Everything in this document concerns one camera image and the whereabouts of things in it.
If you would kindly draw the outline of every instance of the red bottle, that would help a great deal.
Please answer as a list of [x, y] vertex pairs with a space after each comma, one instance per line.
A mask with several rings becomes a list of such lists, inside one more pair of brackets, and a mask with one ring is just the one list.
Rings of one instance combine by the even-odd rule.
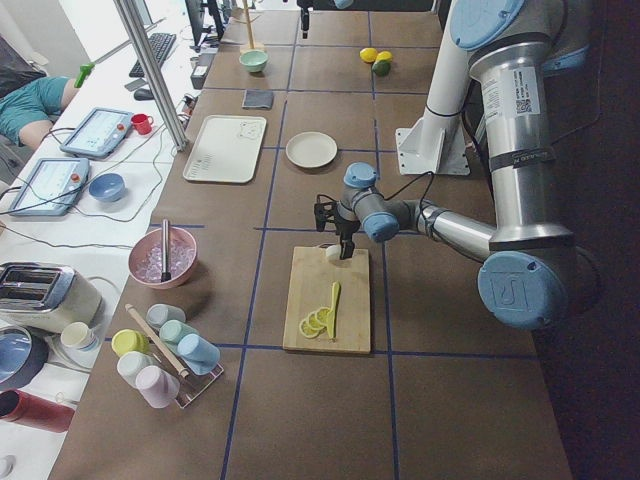
[[60, 433], [69, 429], [74, 413], [72, 408], [65, 405], [20, 390], [0, 393], [0, 420], [5, 422]]

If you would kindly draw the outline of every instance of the green bowl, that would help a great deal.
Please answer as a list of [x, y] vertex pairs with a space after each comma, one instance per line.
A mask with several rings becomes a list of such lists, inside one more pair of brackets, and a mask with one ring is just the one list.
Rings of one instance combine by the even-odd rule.
[[269, 55], [262, 50], [249, 50], [240, 55], [240, 63], [247, 72], [256, 73], [264, 70]]

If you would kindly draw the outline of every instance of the pink cup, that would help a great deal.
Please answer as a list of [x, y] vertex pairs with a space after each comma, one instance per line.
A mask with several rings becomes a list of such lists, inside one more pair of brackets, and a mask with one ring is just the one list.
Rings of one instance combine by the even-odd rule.
[[151, 132], [151, 125], [153, 125], [153, 117], [150, 117], [144, 113], [136, 113], [131, 117], [131, 125], [140, 135], [146, 135]]
[[151, 365], [136, 376], [136, 388], [153, 408], [165, 408], [178, 396], [180, 382], [160, 367]]

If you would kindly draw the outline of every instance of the brown table surface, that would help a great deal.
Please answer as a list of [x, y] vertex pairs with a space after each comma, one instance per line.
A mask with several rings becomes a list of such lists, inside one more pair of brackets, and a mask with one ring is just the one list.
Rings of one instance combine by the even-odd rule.
[[[348, 164], [378, 168], [387, 194], [401, 176], [394, 132], [424, 109], [441, 33], [430, 14], [314, 12], [302, 41], [298, 12], [253, 22], [267, 45], [265, 71], [249, 75], [238, 45], [224, 44], [187, 130], [211, 114], [268, 121], [255, 178], [246, 185], [182, 179], [176, 156], [153, 213], [196, 237], [198, 267], [178, 288], [129, 281], [109, 336], [135, 328], [124, 312], [178, 305], [221, 347], [224, 375], [185, 410], [150, 408], [117, 374], [104, 345], [53, 468], [52, 479], [562, 479], [571, 478], [531, 336], [483, 307], [478, 265], [415, 234], [384, 246], [357, 234], [371, 256], [368, 356], [288, 353], [282, 334], [293, 248], [335, 242], [314, 229], [316, 193], [339, 196]], [[227, 42], [245, 43], [232, 22]], [[358, 52], [393, 52], [376, 78]], [[244, 89], [271, 89], [270, 111], [243, 110]], [[303, 171], [284, 152], [302, 131], [331, 135], [328, 166]], [[493, 223], [477, 165], [438, 177], [436, 203]], [[419, 198], [419, 181], [403, 198]]]

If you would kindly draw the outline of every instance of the blue joint cap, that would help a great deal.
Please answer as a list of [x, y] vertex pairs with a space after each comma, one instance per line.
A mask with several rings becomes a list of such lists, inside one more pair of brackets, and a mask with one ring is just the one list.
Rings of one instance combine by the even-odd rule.
[[376, 243], [386, 242], [395, 237], [400, 224], [398, 219], [388, 212], [375, 212], [362, 222], [364, 231]]
[[459, 0], [451, 13], [451, 40], [473, 51], [498, 38], [518, 16], [524, 0]]
[[567, 311], [567, 291], [542, 260], [522, 252], [498, 252], [478, 272], [478, 290], [501, 322], [524, 330], [545, 328]]
[[352, 163], [344, 174], [344, 184], [351, 188], [369, 188], [377, 179], [376, 170], [364, 162]]

